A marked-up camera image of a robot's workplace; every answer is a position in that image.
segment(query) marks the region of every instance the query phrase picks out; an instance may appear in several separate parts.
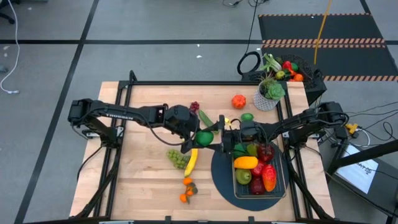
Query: grape cluster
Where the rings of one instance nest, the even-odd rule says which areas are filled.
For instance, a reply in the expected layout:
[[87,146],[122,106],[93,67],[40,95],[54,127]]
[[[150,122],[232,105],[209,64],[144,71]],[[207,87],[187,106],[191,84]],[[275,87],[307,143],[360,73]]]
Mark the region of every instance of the grape cluster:
[[168,150],[167,157],[173,162],[174,167],[178,169],[185,169],[191,158],[190,156],[184,156],[181,152],[178,152],[175,149]]
[[199,110],[199,103],[198,102],[193,102],[191,103],[191,106],[189,107],[189,110],[196,113],[197,110]]

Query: green grapes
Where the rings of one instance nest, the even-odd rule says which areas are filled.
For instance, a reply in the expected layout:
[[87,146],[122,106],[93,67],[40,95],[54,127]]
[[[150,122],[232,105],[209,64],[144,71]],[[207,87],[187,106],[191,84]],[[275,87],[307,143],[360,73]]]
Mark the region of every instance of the green grapes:
[[166,156],[173,163],[174,167],[178,169],[185,169],[190,160],[190,156],[184,156],[181,152],[175,149],[168,150],[166,152]]

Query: floor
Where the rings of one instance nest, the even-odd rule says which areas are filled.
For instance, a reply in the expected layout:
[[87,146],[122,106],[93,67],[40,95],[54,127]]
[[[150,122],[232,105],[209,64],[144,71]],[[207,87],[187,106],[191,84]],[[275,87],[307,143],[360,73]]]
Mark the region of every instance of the floor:
[[[384,38],[398,40],[398,15],[395,13],[398,2],[366,2]],[[257,11],[258,14],[323,13],[327,3],[327,0],[270,0]],[[92,23],[86,26],[95,6]],[[3,223],[16,220],[36,160],[46,149],[47,157],[23,220],[37,222],[68,217],[76,187],[76,172],[86,144],[66,121],[72,100],[96,98],[102,81],[126,79],[130,69],[139,80],[239,80],[236,64],[246,50],[246,44],[244,41],[225,44],[228,42],[224,40],[247,39],[253,14],[253,8],[246,1],[236,8],[229,8],[223,6],[221,0],[23,1],[15,9],[19,20],[18,37],[26,42],[21,44],[15,73],[4,82],[6,88],[18,89],[21,93],[0,93],[0,103],[6,106],[0,110],[0,179],[5,180],[0,182]],[[9,7],[1,11],[12,13]],[[364,12],[364,9],[360,0],[334,0],[330,12],[353,13]],[[0,43],[13,39],[14,29],[15,26],[0,19]],[[80,39],[99,42],[82,46],[78,45]],[[217,41],[212,44],[195,41],[206,39]],[[261,39],[257,20],[252,39]],[[101,40],[142,41],[98,44]],[[161,40],[188,41],[181,44]],[[249,50],[258,47],[253,44]],[[398,45],[388,48],[398,60]],[[12,67],[15,57],[15,45],[0,44],[0,64]],[[243,70],[253,63],[245,62]],[[338,101],[345,111],[383,105],[394,101],[396,98],[391,96],[398,94],[396,82],[326,82],[326,85],[328,91],[322,101]],[[378,112],[394,108],[397,106],[381,108]],[[352,121],[366,126],[380,118],[357,116]],[[393,127],[398,126],[394,117],[386,121]],[[53,136],[52,132],[48,133],[49,128],[54,130]],[[381,124],[371,131],[382,138],[387,136]],[[374,138],[371,141],[372,144],[379,143]],[[326,160],[333,154],[329,143],[324,143],[321,151]],[[398,153],[381,159],[398,168]],[[331,182],[329,188],[338,218],[354,222],[385,222],[383,213],[339,185]]]

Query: potted plant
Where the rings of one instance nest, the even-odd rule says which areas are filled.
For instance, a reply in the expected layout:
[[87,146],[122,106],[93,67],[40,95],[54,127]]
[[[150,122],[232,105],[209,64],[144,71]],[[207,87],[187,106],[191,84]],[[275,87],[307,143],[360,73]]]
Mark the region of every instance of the potted plant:
[[261,111],[274,109],[279,100],[285,95],[285,90],[271,75],[261,78],[261,82],[254,94],[254,106]]

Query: yellow cable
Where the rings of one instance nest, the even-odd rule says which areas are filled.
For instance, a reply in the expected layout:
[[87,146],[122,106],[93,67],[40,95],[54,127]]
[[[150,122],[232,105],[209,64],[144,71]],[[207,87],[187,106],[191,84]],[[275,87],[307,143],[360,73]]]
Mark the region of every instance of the yellow cable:
[[315,46],[315,55],[313,56],[313,64],[314,64],[314,65],[317,64],[317,53],[318,53],[319,40],[320,40],[320,38],[321,38],[323,26],[325,25],[326,16],[328,16],[328,14],[329,14],[330,6],[331,6],[331,0],[329,0],[328,8],[326,9],[325,14],[323,15],[323,21],[322,21],[321,29],[319,30],[318,40],[317,40],[317,46]]

